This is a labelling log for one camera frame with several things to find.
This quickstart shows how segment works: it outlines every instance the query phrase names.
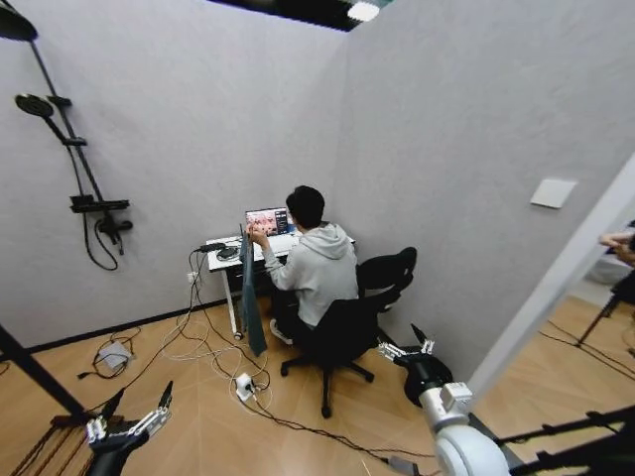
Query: black office chair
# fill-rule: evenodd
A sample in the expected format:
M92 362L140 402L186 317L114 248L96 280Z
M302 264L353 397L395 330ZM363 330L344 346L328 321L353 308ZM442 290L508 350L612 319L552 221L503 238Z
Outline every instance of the black office chair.
M321 414L331 415L328 404L328 383L336 367L346 367L371 383L375 376L353 360L377 346L377 314L386 312L401 296L401 291L413 280L417 250L406 248L393 256L368 260L357 269L359 299L336 300L319 325L304 339L296 339L304 355L283 362L280 373L289 375L289 368L316 364L322 369ZM382 290L366 297L366 290Z
M392 287L398 291L404 290L413 281L416 264L417 250L413 247L405 248L396 255L378 256L365 261L357 267L359 296L363 298L368 291Z
M304 339L296 339L294 344L303 355L283 362L280 373L289 375L289 368L299 365L318 365L322 369L321 414L331 415L328 404L328 383L336 367L346 367L372 382L375 376L353 363L368 349L377 346L377 314L381 309L395 302L399 292L390 290L373 297L362 299L336 300L317 327Z

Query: laptop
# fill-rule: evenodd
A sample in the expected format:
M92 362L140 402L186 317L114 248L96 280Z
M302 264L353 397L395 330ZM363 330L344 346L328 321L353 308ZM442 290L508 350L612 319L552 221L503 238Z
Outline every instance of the laptop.
M298 244L298 237L293 234L296 227L284 206L247 211L245 218L247 225L264 229L274 254L289 253ZM260 245L254 244L254 258L262 259Z

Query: wooden floor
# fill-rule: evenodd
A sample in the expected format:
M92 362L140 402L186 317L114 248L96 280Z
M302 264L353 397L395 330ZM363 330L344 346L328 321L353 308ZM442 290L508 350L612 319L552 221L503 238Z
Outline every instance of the wooden floor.
M570 297L558 308L552 320L571 333L580 335L598 308ZM213 322L229 335L226 306L209 311ZM605 319L589 343L633 365L624 351L622 332L628 326L632 309L620 308ZM194 320L203 321L201 313ZM161 346L164 335L174 326L173 319L144 326L135 338L137 359L121 377L105 381L93 376L78 380L76 374L90 370L98 337L37 354L47 367L87 408L112 396L136 376ZM567 338L549 325L545 332ZM190 332L202 332L193 325ZM332 384L333 417L319 413L321 380L316 369L291 369L280 376L280 363L295 356L269 334L267 369L271 372L273 401L269 410L277 417L325 428L343 434L366 447L400 447L432 453L434 446L421 413L404 397L404 371L368 352L361 364L375 373L373 384L346 371L336 373ZM624 336L634 341L632 333ZM224 344L216 336L208 339L212 348ZM187 352L195 345L179 339L169 347L174 354ZM225 367L236 365L235 356L222 357ZM253 372L249 365L242 369ZM173 417L143 448L133 453L124 470L126 475L391 475L382 464L321 436L292 431L260 416L247 414L228 394L228 383L210 368L209 358L174 362L159 357L127 392L119 413L128 419L142 417L154 408L168 381L174 380ZM269 397L261 400L266 404ZM542 423L560 423L583 417L589 410L609 411L632 405L635 383L603 367L579 350L537 335L508 368L503 378L476 407L475 413L497 435L504 436L538 428ZM0 377L0 474L10 474L28 449L46 431L49 419L63 414L55 402L33 384L19 369L11 366ZM567 436L537 439L512 445L522 459L534 459L536 451L557 451L583 442L606 431L587 430ZM58 471L72 448L81 442L73 433L63 450L43 475L78 474L89 451L85 444L64 472ZM46 458L52 441L36 464L25 474L35 475ZM434 459L419 459L423 474L438 469Z
M218 326L227 331L227 308L208 310ZM203 321L202 313L194 319ZM117 379L106 381L94 376L78 380L76 374L90 370L98 337L37 354L37 359L90 408L111 397L145 366L159 349L163 336L175 325L173 319L144 326L134 340L137 359ZM191 326L190 332L202 332ZM348 436L371 448L399 447L432 453L433 443L421 413L410 404L402 391L404 371L376 351L368 352L360 364L375 373L374 383L347 371L338 371L332 382L333 416L320 414L321 377L316 369L291 369L287 378L280 376L280 363L296 356L271 336L267 369L271 372L273 401L269 411L276 417L292 419L315 428ZM209 337L212 348L226 344L215 335ZM169 351L188 351L195 342L179 339ZM232 353L223 354L222 364L236 365ZM243 371L253 372L247 365ZM159 357L125 394L118 413L128 419L139 418L155 408L166 384L174 380L173 416L169 423L144 447L135 451L124 469L126 475L390 475L386 466L370 457L315 434L280 427L261 416L246 413L228 393L228 382L210 368L210 359L174 362ZM261 400L266 405L269 397ZM11 470L47 430L49 420L64 412L15 366L0 377L0 474ZM64 450L43 475L56 475L71 449L81 441L80 432L72 434ZM52 441L38 462L25 474L34 475L39 462L46 458ZM62 475L76 475L87 459L85 444ZM423 474L438 469L434 459L419 459Z
M566 299L550 320L571 334L580 336L598 314L599 308L576 297ZM611 318L602 319L587 343L635 370L635 360L622 338L635 347L633 307L622 305ZM572 341L546 323L542 331ZM505 371L474 413L498 436L509 436L543 423L558 424L585 418L588 411L608 412L635 403L635 382L604 367L580 350L537 334ZM536 452L557 452L610 434L607 429L576 431L550 438L538 438L510 449L526 462ZM563 474L572 474L569 470Z

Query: gray wall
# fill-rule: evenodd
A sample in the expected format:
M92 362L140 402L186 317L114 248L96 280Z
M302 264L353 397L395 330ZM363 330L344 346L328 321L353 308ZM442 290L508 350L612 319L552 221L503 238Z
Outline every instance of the gray wall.
M106 198L129 198L121 269L83 251L64 149L13 104L47 93L29 48L0 42L0 315L25 345L188 304L188 253L289 189L332 186L344 34L204 0L15 0ZM208 278L206 299L221 298Z
M399 0L348 37L336 209L361 258L419 249L384 325L458 378L635 150L635 2ZM542 178L579 180L561 211Z

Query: laptop screen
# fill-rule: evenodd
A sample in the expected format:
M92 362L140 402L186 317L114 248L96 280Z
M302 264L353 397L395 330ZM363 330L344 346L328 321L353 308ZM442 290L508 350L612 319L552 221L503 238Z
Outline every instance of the laptop screen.
M265 210L247 211L247 225L261 227L267 236L282 235L289 232L287 208L267 208Z

